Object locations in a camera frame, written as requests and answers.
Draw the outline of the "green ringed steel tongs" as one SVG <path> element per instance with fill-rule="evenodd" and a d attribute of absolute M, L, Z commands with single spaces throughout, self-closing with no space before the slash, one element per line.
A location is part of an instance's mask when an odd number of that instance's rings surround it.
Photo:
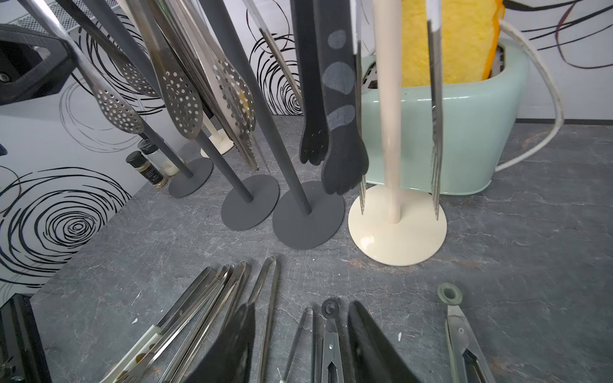
<path fill-rule="evenodd" d="M 452 381 L 469 381 L 466 368 L 469 362 L 474 367 L 480 382 L 495 382 L 475 333 L 460 307 L 463 300 L 462 292 L 450 282 L 444 282 L 438 286 L 437 295 L 447 306 L 445 334 Z"/>

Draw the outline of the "clear handled steel tongs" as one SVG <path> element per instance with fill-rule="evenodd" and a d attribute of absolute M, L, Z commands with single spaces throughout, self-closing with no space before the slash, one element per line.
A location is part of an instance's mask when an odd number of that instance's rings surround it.
<path fill-rule="evenodd" d="M 153 17 L 197 84 L 220 108 L 221 122 L 245 162 L 259 168 L 254 131 L 284 145 L 222 1 L 151 1 Z"/>

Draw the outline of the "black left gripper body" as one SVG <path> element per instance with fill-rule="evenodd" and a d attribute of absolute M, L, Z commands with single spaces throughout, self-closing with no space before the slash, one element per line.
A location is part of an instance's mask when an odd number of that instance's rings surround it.
<path fill-rule="evenodd" d="M 1 25 L 1 104 L 57 94 L 76 70 L 67 42 L 21 26 Z"/>

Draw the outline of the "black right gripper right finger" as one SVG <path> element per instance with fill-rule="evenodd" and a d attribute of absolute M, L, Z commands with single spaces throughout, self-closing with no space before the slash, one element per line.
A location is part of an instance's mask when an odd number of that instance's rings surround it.
<path fill-rule="evenodd" d="M 349 304 L 347 322 L 356 382 L 420 382 L 362 303 Z"/>

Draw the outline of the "dark grey rack stand back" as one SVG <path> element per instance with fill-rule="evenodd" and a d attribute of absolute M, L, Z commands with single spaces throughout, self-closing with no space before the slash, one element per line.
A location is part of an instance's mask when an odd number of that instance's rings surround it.
<path fill-rule="evenodd" d="M 299 250 L 324 244 L 340 228 L 344 199 L 325 193 L 320 181 L 300 183 L 224 2 L 202 1 L 201 6 L 223 52 L 252 92 L 257 122 L 289 187 L 273 213 L 277 238 Z"/>

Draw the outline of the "white handled slotted steel tongs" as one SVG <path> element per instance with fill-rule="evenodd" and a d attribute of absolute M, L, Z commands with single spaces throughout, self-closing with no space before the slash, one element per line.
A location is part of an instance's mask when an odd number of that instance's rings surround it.
<path fill-rule="evenodd" d="M 378 75 L 380 124 L 384 159 L 384 180 L 388 197 L 388 218 L 391 223 L 401 220 L 400 160 L 402 127 L 402 3 L 374 1 L 376 67 Z M 429 75 L 431 114 L 433 120 L 433 150 L 431 195 L 435 219 L 440 215 L 440 194 L 443 155 L 443 73 L 442 73 L 442 3 L 426 1 L 427 36 L 429 45 Z"/>

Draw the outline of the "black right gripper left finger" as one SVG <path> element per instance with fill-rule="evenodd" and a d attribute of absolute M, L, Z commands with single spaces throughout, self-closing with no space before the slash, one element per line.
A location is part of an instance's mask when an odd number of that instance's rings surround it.
<path fill-rule="evenodd" d="M 245 303 L 185 382 L 249 382 L 254 341 L 255 305 Z"/>

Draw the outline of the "dark grey rack stand front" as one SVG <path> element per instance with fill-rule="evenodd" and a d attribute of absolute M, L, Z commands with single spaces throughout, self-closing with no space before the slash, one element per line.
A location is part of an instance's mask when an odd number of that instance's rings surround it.
<path fill-rule="evenodd" d="M 209 154 L 210 165 L 216 166 L 232 190 L 227 194 L 222 208 L 223 224 L 233 231 L 244 231 L 262 223 L 273 212 L 279 199 L 279 185 L 272 176 L 257 175 L 241 180 L 223 158 L 202 128 L 210 121 L 202 110 L 202 97 L 185 74 L 175 55 L 164 44 L 161 33 L 148 24 L 150 16 L 140 20 L 150 59 L 124 28 L 105 1 L 86 1 L 86 6 L 111 34 L 122 51 L 150 82 L 164 100 L 177 131 L 188 140 L 194 140 Z"/>

